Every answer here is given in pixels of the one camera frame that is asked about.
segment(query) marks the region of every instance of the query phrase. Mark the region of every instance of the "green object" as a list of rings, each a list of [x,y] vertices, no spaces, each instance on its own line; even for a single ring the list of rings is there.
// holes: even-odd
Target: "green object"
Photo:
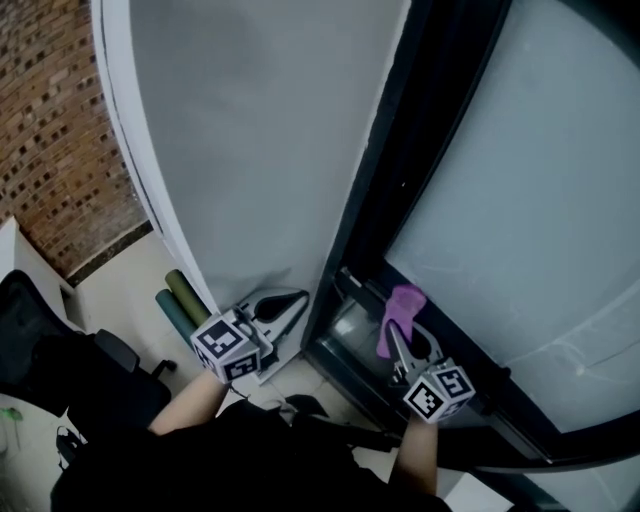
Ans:
[[[187,312],[182,308],[175,295],[169,290],[162,290],[156,295],[156,302],[160,308],[162,308],[162,311],[164,311],[169,322],[171,322],[176,328],[176,331],[180,333],[182,339],[191,347],[190,338],[197,327],[189,315],[187,315]]]
[[[13,421],[23,420],[22,413],[18,409],[15,409],[14,407],[9,407],[7,409],[0,409],[0,411],[10,420],[13,420]]]
[[[4,414],[10,420],[13,420],[13,429],[16,433],[16,445],[18,447],[18,451],[20,451],[21,448],[20,448],[20,436],[18,435],[18,422],[24,419],[22,417],[22,413],[14,407],[7,407],[5,409],[0,409],[0,413]]]
[[[165,276],[164,280],[171,288],[180,305],[187,312],[187,315],[196,324],[196,327],[200,327],[205,323],[211,316],[211,312],[202,303],[195,290],[191,288],[184,274],[179,270],[172,270]]]

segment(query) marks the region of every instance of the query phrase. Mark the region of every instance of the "black shirt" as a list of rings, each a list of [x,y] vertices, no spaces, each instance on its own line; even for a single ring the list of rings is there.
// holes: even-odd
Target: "black shirt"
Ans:
[[[448,511],[433,496],[397,491],[350,450],[309,439],[243,400],[201,426],[164,436],[130,430],[83,447],[51,493],[52,512],[278,510],[340,507]]]

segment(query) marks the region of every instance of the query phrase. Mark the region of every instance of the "human arm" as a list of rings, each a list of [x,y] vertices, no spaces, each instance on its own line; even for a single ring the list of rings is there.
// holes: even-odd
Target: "human arm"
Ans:
[[[389,485],[424,494],[436,494],[438,426],[411,414],[402,438]]]
[[[220,382],[213,372],[204,370],[156,416],[149,430],[161,436],[202,425],[215,417],[228,391],[227,384]]]

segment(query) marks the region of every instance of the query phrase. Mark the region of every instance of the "black door frame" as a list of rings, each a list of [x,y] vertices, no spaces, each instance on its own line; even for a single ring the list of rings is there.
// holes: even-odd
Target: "black door frame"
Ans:
[[[619,0],[565,3],[611,33],[612,40],[640,64],[638,18],[627,14],[632,7]],[[509,6],[509,0],[413,3],[305,329],[303,349],[309,358],[394,430],[403,428],[406,410],[323,333],[343,293],[381,319],[393,286],[407,282],[386,263],[384,254],[464,116]],[[473,433],[464,429],[464,435],[443,431],[442,466],[514,474],[566,471],[640,454],[640,411],[562,434],[509,378],[509,370],[498,367],[433,303],[417,320],[469,373],[478,391],[470,405],[490,425]]]

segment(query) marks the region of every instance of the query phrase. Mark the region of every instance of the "marker cube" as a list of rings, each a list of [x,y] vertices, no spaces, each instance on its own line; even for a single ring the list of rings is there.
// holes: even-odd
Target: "marker cube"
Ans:
[[[460,366],[431,367],[411,386],[404,402],[427,423],[437,423],[460,411],[475,393]]]
[[[202,324],[191,344],[202,364],[224,383],[260,370],[260,348],[223,316]]]

